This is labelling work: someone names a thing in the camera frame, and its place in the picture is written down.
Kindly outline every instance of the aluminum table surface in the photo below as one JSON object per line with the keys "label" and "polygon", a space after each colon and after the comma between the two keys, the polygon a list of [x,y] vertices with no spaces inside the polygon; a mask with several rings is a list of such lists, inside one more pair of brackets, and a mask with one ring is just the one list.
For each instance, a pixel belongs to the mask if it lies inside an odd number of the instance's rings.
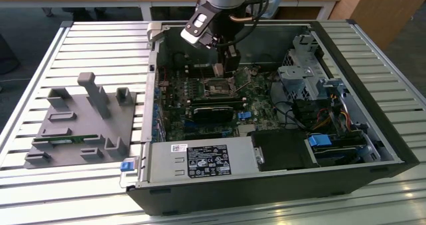
{"label": "aluminum table surface", "polygon": [[[92,71],[106,92],[137,93],[130,154],[138,154],[148,70],[146,22],[76,22],[60,28],[0,135],[0,224],[420,224],[426,223],[426,103],[356,25],[321,25],[420,164],[348,195],[150,217],[118,186],[120,163],[26,170],[24,157],[49,103],[49,88],[70,94]],[[325,61],[339,76],[331,61]]]}

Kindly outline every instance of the green circuit board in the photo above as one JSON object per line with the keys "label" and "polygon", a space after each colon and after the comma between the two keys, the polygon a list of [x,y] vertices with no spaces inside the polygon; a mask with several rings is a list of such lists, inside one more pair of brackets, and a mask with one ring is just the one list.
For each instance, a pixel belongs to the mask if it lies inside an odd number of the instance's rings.
{"label": "green circuit board", "polygon": [[[276,112],[268,99],[268,75],[269,72],[256,73],[255,68],[244,66],[228,79],[170,79],[169,86],[162,89],[166,141],[239,137],[243,136],[237,129],[241,125],[252,125],[249,127],[255,130],[279,128]],[[224,97],[244,97],[244,107],[233,111],[229,122],[201,125],[193,122],[192,108],[187,101],[207,97],[212,101]],[[237,114],[244,112],[251,113],[249,118],[239,119]]]}

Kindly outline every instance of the table leg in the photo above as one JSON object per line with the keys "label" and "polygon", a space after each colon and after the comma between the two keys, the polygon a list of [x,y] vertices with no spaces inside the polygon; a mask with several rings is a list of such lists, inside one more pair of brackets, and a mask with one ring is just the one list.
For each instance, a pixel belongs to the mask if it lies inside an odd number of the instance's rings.
{"label": "table leg", "polygon": [[316,16],[317,20],[328,19],[333,5],[335,5],[335,1],[324,2],[324,5],[320,7],[320,10]]}
{"label": "table leg", "polygon": [[53,16],[53,13],[52,13],[52,8],[50,7],[42,7],[42,12],[45,14],[46,17],[50,17]]}
{"label": "table leg", "polygon": [[150,6],[150,2],[141,2],[138,5],[144,21],[152,21]]}

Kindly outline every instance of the blue tab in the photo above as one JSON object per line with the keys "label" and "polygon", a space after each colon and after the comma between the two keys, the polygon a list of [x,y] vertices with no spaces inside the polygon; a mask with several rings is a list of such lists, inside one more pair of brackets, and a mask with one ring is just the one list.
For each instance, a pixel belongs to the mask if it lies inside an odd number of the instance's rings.
{"label": "blue tab", "polygon": [[315,134],[311,137],[308,137],[307,141],[308,141],[308,144],[311,145],[311,147],[329,146],[331,145],[328,135],[325,135],[325,134]]}
{"label": "blue tab", "polygon": [[120,171],[128,172],[134,170],[134,162],[121,162]]}
{"label": "blue tab", "polygon": [[251,117],[251,112],[237,113],[237,118],[244,120]]}

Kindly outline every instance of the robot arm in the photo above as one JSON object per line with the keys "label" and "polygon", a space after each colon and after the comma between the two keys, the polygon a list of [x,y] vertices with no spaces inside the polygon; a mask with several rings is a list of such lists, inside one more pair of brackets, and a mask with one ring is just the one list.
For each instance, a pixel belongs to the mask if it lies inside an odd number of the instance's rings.
{"label": "robot arm", "polygon": [[[221,64],[223,76],[229,77],[239,64],[236,43],[240,42],[255,29],[261,15],[273,15],[280,0],[205,0],[196,8],[180,36],[195,47],[205,46],[217,50],[217,62]],[[248,8],[257,8],[257,12],[245,17]],[[248,30],[239,37],[236,34],[244,27],[244,22],[253,22]]]}

